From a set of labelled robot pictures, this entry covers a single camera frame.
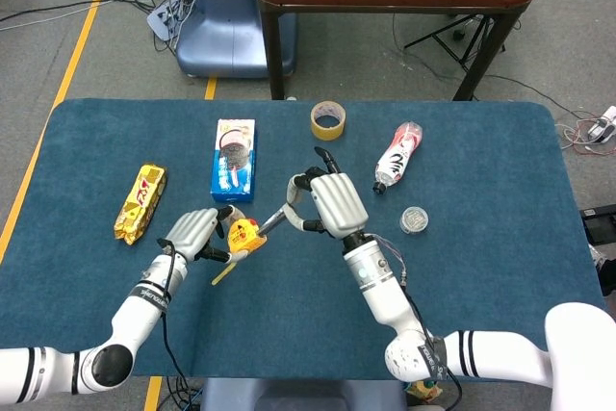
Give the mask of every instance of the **table leg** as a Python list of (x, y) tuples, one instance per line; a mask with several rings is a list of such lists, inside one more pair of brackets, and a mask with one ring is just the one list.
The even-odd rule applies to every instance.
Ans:
[(481, 78), (488, 70), (492, 60), (501, 49), (504, 40), (515, 26), (516, 21), (520, 18), (521, 13), (495, 14), (494, 25), (490, 30), (488, 38), (485, 40), (481, 49), (477, 53), (469, 72), (460, 84), (458, 91), (455, 93), (453, 100), (455, 101), (470, 101), (473, 98), (473, 93), (479, 85)]
[(278, 13), (261, 12), (263, 38), (268, 60), (269, 92), (272, 100), (285, 99), (285, 83), (282, 75), (282, 47)]

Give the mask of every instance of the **blue box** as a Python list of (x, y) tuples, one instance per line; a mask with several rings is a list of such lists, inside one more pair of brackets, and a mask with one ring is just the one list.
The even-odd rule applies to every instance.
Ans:
[(255, 143), (254, 119), (218, 120), (210, 189), (215, 201), (252, 201)]

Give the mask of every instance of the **gray floor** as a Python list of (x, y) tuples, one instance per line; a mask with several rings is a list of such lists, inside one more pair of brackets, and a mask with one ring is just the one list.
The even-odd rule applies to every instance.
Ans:
[[(0, 15), (73, 1), (80, 0), (0, 0)], [(0, 23), (0, 28), (49, 15), (22, 16)], [(80, 13), (0, 32), (0, 223), (11, 209), (84, 17)], [(409, 41), (445, 21), (440, 16), (398, 15), (398, 41)], [(570, 109), (601, 114), (615, 103), (615, 23), (616, 0), (535, 0), (522, 17), (522, 29), (507, 40), (507, 52), (497, 57), (490, 72), (533, 85)], [(288, 89), (300, 99), (442, 100), (451, 98), (461, 76), (434, 42), (418, 46), (413, 55), (399, 53), (390, 15), (307, 14), (299, 27), (299, 61)], [(449, 77), (437, 78), (426, 65)], [(112, 4), (99, 9), (68, 97), (202, 98), (205, 85), (203, 79), (184, 76), (169, 53), (154, 51), (140, 12)], [(537, 101), (555, 119), (574, 122), (547, 99), (513, 83), (486, 78), (476, 94), (486, 100)], [(269, 88), (266, 81), (222, 80), (216, 98), (269, 98)], [(486, 130), (499, 130), (498, 122)], [(613, 157), (566, 152), (564, 158), (579, 208), (616, 202)], [(604, 250), (616, 258), (614, 246)], [(104, 396), (50, 398), (15, 409), (137, 410), (143, 408), (146, 387), (147, 379), (134, 378)], [(549, 391), (538, 387), (473, 384), (465, 392), (460, 410), (549, 409)]]

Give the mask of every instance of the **blue tablecloth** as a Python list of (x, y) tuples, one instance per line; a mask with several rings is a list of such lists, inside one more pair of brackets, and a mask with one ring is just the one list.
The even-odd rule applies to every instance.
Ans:
[[(0, 267), (0, 347), (92, 347), (185, 212), (209, 195), (219, 118), (255, 118), (256, 194), (242, 205), (262, 221), (288, 179), (320, 165), (327, 147), (370, 214), (367, 230), (394, 241), (428, 327), (514, 330), (544, 347), (543, 320), (564, 301), (603, 306), (553, 121), (532, 103), (349, 102), (344, 135), (317, 141), (312, 102), (72, 100), (52, 115)], [(395, 129), (424, 129), (399, 184), (372, 192), (373, 169)], [(135, 245), (113, 224), (139, 167), (168, 167), (152, 222)], [(316, 216), (306, 200), (301, 212)], [(417, 236), (398, 219), (410, 205), (430, 223)], [(214, 239), (224, 246), (223, 241)], [(392, 267), (398, 271), (395, 259)], [(227, 377), (390, 378), (393, 338), (376, 324), (340, 243), (288, 223), (212, 287), (220, 263), (199, 261), (172, 301), (169, 338), (186, 374)], [(160, 326), (135, 374), (173, 374)]]

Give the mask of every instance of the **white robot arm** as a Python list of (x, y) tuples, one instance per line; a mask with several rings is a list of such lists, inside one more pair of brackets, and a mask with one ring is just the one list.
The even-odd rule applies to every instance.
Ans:
[(0, 349), (0, 405), (33, 401), (50, 394), (105, 392), (131, 374), (140, 346), (199, 258), (230, 263), (245, 257), (209, 246), (220, 222), (236, 213), (231, 206), (182, 216), (162, 240), (164, 254), (154, 259), (112, 319), (113, 334), (104, 344), (73, 353), (51, 347)]
[[(612, 342), (616, 339), (616, 323), (606, 312), (581, 303), (551, 309), (546, 317), (549, 352), (512, 332), (457, 331), (445, 339), (432, 337), (422, 326), (419, 313), (414, 312), (378, 242), (363, 232), (368, 214), (352, 182), (341, 173), (331, 154), (316, 149), (329, 173), (312, 167), (293, 177), (287, 204), (262, 229), (269, 231), (288, 218), (295, 228), (313, 231), (297, 226), (301, 218), (286, 217), (290, 209), (296, 216), (291, 207), (295, 197), (289, 195), (292, 185), (311, 192), (321, 226), (332, 237), (342, 240), (346, 264), (374, 318), (396, 330), (395, 339), (385, 350), (385, 363), (395, 378), (404, 382), (445, 379), (452, 372), (516, 380), (553, 387), (552, 411), (613, 407), (616, 388), (608, 381), (609, 368), (616, 363), (616, 345)], [(585, 343), (597, 336), (607, 340), (601, 346), (603, 356), (586, 352)], [(591, 387), (592, 394), (580, 392)]]

